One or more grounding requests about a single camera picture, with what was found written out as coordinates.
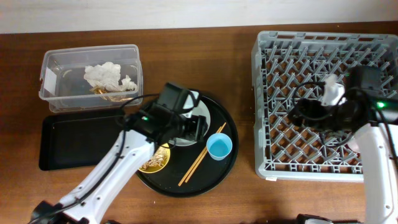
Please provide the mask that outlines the white napkin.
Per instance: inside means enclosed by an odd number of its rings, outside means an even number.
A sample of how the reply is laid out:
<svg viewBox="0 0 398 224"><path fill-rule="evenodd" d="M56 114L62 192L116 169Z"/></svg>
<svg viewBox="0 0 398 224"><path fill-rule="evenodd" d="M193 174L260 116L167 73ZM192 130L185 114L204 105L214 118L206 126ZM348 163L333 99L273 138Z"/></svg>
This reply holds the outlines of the white napkin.
<svg viewBox="0 0 398 224"><path fill-rule="evenodd" d="M121 79L121 66L113 62L86 66L83 78L91 88L98 87L111 92L138 90L138 85L128 75Z"/></svg>

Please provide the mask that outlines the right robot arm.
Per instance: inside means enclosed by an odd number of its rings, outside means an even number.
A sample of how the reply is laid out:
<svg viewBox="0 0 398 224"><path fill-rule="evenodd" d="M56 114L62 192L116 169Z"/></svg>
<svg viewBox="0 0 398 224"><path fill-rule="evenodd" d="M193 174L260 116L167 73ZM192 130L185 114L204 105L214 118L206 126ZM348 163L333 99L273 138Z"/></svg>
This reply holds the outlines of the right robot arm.
<svg viewBox="0 0 398 224"><path fill-rule="evenodd" d="M288 119L317 131L351 131L363 166L365 222L397 223L397 100L363 91L345 98L335 106L301 98Z"/></svg>

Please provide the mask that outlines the blue plastic cup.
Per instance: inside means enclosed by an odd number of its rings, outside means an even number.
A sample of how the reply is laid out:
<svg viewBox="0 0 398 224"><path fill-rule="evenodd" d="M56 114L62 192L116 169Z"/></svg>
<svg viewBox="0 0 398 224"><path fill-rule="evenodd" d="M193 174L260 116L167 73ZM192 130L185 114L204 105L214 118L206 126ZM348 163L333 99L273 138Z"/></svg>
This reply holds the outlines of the blue plastic cup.
<svg viewBox="0 0 398 224"><path fill-rule="evenodd" d="M212 134L207 142L206 148L210 157L216 161L221 161L228 156L233 148L231 138L223 133Z"/></svg>

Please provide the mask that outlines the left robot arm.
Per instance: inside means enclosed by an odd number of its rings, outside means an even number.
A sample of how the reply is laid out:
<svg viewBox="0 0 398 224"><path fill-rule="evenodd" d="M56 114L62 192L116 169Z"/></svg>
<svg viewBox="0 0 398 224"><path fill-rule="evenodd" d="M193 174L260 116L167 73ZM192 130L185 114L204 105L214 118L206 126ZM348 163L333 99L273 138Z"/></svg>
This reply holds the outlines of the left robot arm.
<svg viewBox="0 0 398 224"><path fill-rule="evenodd" d="M35 207L31 223L99 223L129 179L160 146L179 138L198 142L211 118L192 109L150 106L129 115L116 142L90 174L58 204Z"/></svg>

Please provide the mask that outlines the gold foil wrapper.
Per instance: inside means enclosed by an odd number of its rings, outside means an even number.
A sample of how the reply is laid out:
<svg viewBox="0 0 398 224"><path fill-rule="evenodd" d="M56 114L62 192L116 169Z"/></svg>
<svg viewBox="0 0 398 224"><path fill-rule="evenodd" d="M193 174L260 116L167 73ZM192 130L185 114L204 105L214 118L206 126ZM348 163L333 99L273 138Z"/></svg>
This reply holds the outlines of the gold foil wrapper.
<svg viewBox="0 0 398 224"><path fill-rule="evenodd" d="M127 100L131 99L131 98L127 97L126 95L108 96L108 93L111 93L111 91L103 90L98 87L91 88L90 91L96 95L100 95L100 97L102 99L107 100L107 101L112 101L112 102L122 102L122 101L127 101Z"/></svg>

